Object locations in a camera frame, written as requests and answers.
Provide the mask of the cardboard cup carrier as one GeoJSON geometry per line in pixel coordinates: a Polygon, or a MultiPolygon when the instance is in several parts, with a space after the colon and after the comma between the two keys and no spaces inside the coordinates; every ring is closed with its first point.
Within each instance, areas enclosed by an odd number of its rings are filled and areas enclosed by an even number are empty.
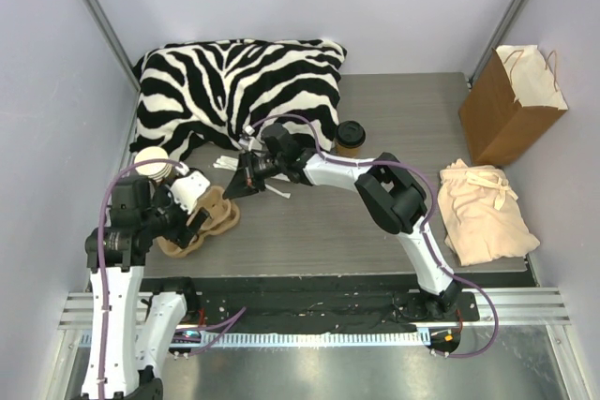
{"type": "Polygon", "coordinates": [[[191,217],[191,222],[200,214],[201,209],[208,213],[200,229],[193,236],[187,247],[179,247],[163,237],[157,237],[156,242],[161,251],[170,258],[181,259],[195,250],[198,250],[206,237],[217,236],[236,226],[240,219],[240,210],[233,200],[223,198],[224,188],[212,185],[198,200],[198,204],[191,217]]]}

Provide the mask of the stack of paper cups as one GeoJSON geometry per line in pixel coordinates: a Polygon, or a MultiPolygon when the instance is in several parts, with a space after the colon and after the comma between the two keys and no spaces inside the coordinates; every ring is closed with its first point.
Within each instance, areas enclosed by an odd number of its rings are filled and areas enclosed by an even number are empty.
{"type": "Polygon", "coordinates": [[[135,155],[133,163],[142,163],[135,171],[158,184],[170,183],[174,179],[175,170],[173,164],[170,163],[169,155],[159,146],[142,149],[135,155]]]}

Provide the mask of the brown paper coffee cup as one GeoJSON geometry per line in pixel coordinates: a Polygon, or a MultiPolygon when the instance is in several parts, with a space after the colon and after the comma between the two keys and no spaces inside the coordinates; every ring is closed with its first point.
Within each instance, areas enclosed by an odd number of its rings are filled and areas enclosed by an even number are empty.
{"type": "Polygon", "coordinates": [[[360,155],[360,151],[360,145],[350,145],[340,141],[336,142],[336,153],[338,156],[357,158],[360,155]]]}

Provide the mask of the black cup lid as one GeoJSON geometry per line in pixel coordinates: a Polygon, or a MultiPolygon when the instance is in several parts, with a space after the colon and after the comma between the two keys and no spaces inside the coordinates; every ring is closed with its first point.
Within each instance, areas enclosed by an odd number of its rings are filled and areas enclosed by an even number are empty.
{"type": "Polygon", "coordinates": [[[336,142],[346,147],[359,147],[366,140],[363,126],[354,120],[341,122],[336,129],[336,142]]]}

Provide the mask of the brown paper bag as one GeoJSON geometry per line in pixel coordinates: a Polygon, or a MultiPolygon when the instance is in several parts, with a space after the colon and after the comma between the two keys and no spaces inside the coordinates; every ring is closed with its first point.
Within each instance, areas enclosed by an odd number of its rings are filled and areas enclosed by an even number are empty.
{"type": "Polygon", "coordinates": [[[566,114],[557,63],[536,45],[492,51],[458,111],[474,164],[512,164],[566,114]]]}

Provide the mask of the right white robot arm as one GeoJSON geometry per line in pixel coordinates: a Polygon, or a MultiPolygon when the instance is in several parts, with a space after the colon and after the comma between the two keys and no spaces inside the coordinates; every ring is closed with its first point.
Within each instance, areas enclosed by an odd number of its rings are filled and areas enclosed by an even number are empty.
{"type": "Polygon", "coordinates": [[[257,194],[266,189],[267,179],[277,175],[294,184],[330,186],[358,194],[374,223],[396,236],[406,252],[427,315],[443,320],[456,311],[462,286],[431,232],[427,194],[393,155],[367,159],[330,156],[320,148],[301,144],[283,125],[272,124],[262,133],[260,149],[246,144],[238,154],[224,197],[233,200],[257,194]]]}

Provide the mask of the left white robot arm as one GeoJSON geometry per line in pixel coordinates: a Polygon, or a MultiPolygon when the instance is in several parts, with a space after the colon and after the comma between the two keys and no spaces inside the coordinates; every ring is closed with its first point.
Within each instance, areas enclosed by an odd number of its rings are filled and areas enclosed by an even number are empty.
{"type": "Polygon", "coordinates": [[[85,241],[94,300],[81,399],[162,398],[176,327],[198,317],[200,300],[190,278],[165,278],[139,318],[146,255],[158,237],[191,242],[208,217],[194,209],[210,185],[197,170],[161,184],[141,175],[112,183],[100,224],[85,241]]]}

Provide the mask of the white wrapped straw upper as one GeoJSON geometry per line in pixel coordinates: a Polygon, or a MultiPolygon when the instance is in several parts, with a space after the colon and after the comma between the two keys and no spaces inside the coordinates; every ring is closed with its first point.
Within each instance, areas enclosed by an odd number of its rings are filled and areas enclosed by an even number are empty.
{"type": "Polygon", "coordinates": [[[220,156],[213,163],[213,167],[215,169],[223,169],[223,170],[237,170],[238,168],[238,158],[232,156],[220,156]]]}

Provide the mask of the zebra print pillow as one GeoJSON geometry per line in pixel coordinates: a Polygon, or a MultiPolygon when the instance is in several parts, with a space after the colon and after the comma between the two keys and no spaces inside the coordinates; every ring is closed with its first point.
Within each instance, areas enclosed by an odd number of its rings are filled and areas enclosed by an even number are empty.
{"type": "Polygon", "coordinates": [[[146,52],[132,68],[140,90],[129,151],[158,146],[185,160],[206,143],[237,150],[248,126],[272,123],[329,151],[346,57],[330,39],[192,41],[146,52]]]}

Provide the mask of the beige folded cloth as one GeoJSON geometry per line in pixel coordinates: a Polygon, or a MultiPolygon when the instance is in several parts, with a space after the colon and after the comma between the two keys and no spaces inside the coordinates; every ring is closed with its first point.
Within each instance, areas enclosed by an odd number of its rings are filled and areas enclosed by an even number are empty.
{"type": "Polygon", "coordinates": [[[463,266],[523,258],[540,246],[525,224],[518,195],[503,170],[462,159],[440,171],[438,206],[444,243],[463,266]]]}

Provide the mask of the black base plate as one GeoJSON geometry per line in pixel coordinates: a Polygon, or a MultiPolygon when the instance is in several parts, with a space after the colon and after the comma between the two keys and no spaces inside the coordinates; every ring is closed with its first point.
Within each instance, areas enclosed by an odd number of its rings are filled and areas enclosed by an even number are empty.
{"type": "Polygon", "coordinates": [[[196,278],[193,317],[217,324],[240,313],[235,333],[391,333],[428,323],[480,319],[472,293],[462,291],[447,313],[408,274],[196,278]]]}

